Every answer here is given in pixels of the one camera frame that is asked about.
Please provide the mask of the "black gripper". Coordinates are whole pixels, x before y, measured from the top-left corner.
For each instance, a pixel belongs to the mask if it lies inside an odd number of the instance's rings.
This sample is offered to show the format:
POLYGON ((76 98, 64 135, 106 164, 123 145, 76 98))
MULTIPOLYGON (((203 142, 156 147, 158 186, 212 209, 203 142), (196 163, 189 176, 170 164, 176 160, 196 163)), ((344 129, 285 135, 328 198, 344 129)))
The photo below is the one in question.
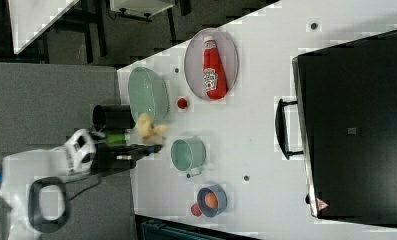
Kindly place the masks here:
POLYGON ((99 176, 109 176, 134 169, 138 160, 156 154, 162 149, 162 145, 109 146, 106 143, 99 143, 96 147, 90 173, 99 176))

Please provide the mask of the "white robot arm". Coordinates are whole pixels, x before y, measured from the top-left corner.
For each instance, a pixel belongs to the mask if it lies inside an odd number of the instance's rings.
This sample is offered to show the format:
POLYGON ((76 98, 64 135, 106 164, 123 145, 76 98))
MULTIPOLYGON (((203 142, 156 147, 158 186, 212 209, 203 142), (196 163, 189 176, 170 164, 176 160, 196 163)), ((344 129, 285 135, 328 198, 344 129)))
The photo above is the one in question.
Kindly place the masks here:
POLYGON ((128 171, 160 144, 110 145, 104 133, 80 129, 62 145, 3 158, 0 198, 10 207, 8 240, 40 240, 71 217, 67 185, 128 171))

